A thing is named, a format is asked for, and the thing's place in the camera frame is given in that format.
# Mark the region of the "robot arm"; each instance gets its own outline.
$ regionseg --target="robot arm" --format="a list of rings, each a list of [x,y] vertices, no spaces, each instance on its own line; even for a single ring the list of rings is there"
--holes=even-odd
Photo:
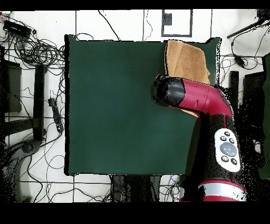
[[[151,96],[161,106],[201,115],[200,140],[190,176],[197,189],[204,189],[203,201],[244,201],[233,111],[222,91],[187,79],[158,75]]]
[[[158,75],[152,85],[153,100],[163,106],[198,113],[233,117],[233,111],[221,90],[183,78]]]

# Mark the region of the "brown towel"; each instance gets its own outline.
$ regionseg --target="brown towel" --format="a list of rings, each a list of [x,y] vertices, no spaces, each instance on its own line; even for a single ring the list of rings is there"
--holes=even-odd
[[[165,54],[167,55],[169,76],[210,84],[208,79],[210,73],[206,68],[205,54],[200,48],[169,40]],[[183,111],[197,117],[193,112]]]

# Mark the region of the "dark green fabric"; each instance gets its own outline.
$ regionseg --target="dark green fabric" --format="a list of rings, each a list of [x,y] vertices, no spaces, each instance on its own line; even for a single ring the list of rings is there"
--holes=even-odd
[[[262,179],[270,179],[270,54],[268,54],[264,59],[264,70],[266,71],[266,80],[263,85],[264,96],[265,96],[265,106],[264,106],[264,145],[263,152],[266,160],[266,165],[264,168],[259,169],[259,174]]]
[[[69,174],[185,173],[196,118],[150,96],[166,43],[69,41]],[[212,84],[218,43],[190,43],[205,52]]]

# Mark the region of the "black pole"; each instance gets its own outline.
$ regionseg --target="black pole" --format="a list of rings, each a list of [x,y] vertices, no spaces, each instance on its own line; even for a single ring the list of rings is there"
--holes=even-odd
[[[262,25],[264,22],[265,22],[265,20],[258,20],[256,23],[253,23],[253,24],[251,24],[251,25],[249,25],[249,26],[247,26],[247,27],[245,27],[245,28],[243,28],[243,29],[241,29],[241,30],[239,30],[239,31],[237,31],[237,32],[235,32],[235,33],[229,35],[229,36],[227,37],[227,39],[230,39],[230,38],[232,38],[233,36],[236,36],[236,35],[238,35],[238,34],[240,34],[240,33],[243,33],[243,32],[245,32],[245,31],[247,31],[247,30],[249,30],[249,29],[251,29],[251,28],[254,28],[254,27],[256,27],[256,26]]]

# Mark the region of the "control buttons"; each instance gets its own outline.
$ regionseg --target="control buttons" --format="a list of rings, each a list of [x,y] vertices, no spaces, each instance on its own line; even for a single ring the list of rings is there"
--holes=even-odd
[[[234,157],[236,156],[237,148],[232,143],[224,142],[220,146],[220,151],[227,156]]]
[[[221,157],[221,160],[225,163],[227,163],[229,161],[228,157],[226,155]]]
[[[232,138],[229,139],[229,141],[233,144],[234,143],[234,140]]]
[[[224,132],[224,135],[226,135],[226,136],[230,136],[230,133],[229,132]]]
[[[227,138],[225,136],[221,136],[220,137],[220,140],[223,141],[223,142],[225,142],[225,141],[227,141]]]
[[[234,165],[237,165],[237,161],[236,161],[235,158],[232,158],[230,161],[231,161]]]

